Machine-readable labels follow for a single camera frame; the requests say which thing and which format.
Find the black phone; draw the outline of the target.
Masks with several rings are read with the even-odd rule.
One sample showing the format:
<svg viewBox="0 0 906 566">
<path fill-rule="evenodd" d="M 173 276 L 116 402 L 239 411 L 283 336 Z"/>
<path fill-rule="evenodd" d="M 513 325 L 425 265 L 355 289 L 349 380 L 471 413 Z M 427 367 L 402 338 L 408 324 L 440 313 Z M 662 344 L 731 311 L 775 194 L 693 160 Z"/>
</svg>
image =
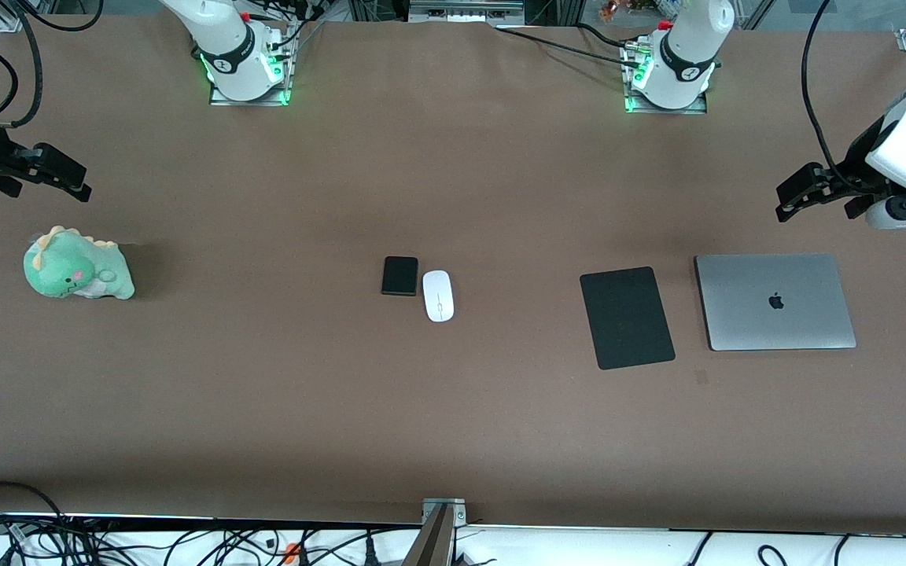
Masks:
<svg viewBox="0 0 906 566">
<path fill-rule="evenodd" d="M 381 294 L 414 296 L 418 292 L 418 259 L 387 255 L 382 265 Z"/>
</svg>

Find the black mouse pad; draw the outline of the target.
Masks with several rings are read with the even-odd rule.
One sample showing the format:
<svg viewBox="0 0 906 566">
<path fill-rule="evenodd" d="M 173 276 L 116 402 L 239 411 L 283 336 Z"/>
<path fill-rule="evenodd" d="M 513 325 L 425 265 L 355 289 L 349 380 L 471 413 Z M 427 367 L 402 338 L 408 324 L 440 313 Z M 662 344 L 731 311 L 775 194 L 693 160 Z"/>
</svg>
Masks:
<svg viewBox="0 0 906 566">
<path fill-rule="evenodd" d="M 633 368 L 676 358 L 654 269 L 580 276 L 598 368 Z"/>
</svg>

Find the grey closed laptop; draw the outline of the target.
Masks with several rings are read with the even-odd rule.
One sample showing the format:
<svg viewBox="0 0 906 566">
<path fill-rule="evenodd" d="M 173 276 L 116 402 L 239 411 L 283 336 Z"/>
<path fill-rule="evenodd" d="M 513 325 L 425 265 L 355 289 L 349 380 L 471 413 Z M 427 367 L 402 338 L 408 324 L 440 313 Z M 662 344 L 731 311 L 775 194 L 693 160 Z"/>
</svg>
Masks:
<svg viewBox="0 0 906 566">
<path fill-rule="evenodd" d="M 856 347 L 831 254 L 697 255 L 694 268 L 713 351 Z"/>
</svg>

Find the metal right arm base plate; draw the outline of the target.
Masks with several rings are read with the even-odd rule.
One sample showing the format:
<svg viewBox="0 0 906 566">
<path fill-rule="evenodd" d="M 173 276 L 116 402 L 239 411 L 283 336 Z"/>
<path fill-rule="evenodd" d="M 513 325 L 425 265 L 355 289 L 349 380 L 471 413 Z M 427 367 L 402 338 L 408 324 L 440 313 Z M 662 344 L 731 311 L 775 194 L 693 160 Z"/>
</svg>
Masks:
<svg viewBox="0 0 906 566">
<path fill-rule="evenodd" d="M 267 86 L 267 90 L 261 96 L 247 101 L 236 101 L 227 97 L 211 81 L 208 103 L 211 106 L 223 107 L 288 106 L 290 104 L 295 72 L 294 51 L 289 50 L 289 48 L 279 48 L 279 50 L 275 50 L 270 55 L 265 55 L 261 61 L 261 68 L 263 73 L 261 79 L 265 79 L 265 76 L 267 76 L 266 82 L 263 83 L 264 86 Z M 206 75 L 206 78 L 211 80 L 211 74 Z"/>
</svg>

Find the white computer mouse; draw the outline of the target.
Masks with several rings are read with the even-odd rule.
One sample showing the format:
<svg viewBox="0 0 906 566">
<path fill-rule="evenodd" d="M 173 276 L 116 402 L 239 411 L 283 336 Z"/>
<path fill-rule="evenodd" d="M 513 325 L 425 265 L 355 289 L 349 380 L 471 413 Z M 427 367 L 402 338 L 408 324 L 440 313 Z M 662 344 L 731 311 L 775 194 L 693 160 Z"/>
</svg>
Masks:
<svg viewBox="0 0 906 566">
<path fill-rule="evenodd" d="M 455 315 L 451 277 L 447 271 L 424 273 L 422 281 L 425 315 L 431 322 L 449 322 Z"/>
</svg>

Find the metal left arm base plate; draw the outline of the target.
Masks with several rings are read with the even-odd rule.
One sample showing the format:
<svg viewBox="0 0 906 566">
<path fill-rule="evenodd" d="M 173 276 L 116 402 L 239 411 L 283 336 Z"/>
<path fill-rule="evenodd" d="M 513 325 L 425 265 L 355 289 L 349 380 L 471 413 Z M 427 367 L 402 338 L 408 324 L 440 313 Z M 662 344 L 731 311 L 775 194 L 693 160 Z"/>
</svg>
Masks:
<svg viewBox="0 0 906 566">
<path fill-rule="evenodd" d="M 635 84 L 651 71 L 654 60 L 650 55 L 650 36 L 640 35 L 634 40 L 625 42 L 619 47 L 620 60 L 633 62 L 635 67 L 625 67 L 621 71 L 624 86 L 624 106 L 626 112 L 652 112 L 652 114 L 702 116 L 707 114 L 707 94 L 704 90 L 690 106 L 684 108 L 664 108 L 651 103 Z"/>
</svg>

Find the green dinosaur plush toy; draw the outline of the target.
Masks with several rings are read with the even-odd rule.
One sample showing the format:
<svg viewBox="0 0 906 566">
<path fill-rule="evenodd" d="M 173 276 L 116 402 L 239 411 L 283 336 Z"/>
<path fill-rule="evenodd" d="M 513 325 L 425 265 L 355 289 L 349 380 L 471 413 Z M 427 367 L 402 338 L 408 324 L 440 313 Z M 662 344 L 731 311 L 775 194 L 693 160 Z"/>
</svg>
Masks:
<svg viewBox="0 0 906 566">
<path fill-rule="evenodd" d="M 135 294 L 127 261 L 115 241 L 96 240 L 64 226 L 54 226 L 32 241 L 23 257 L 23 272 L 33 290 L 60 300 L 72 295 L 129 300 Z"/>
</svg>

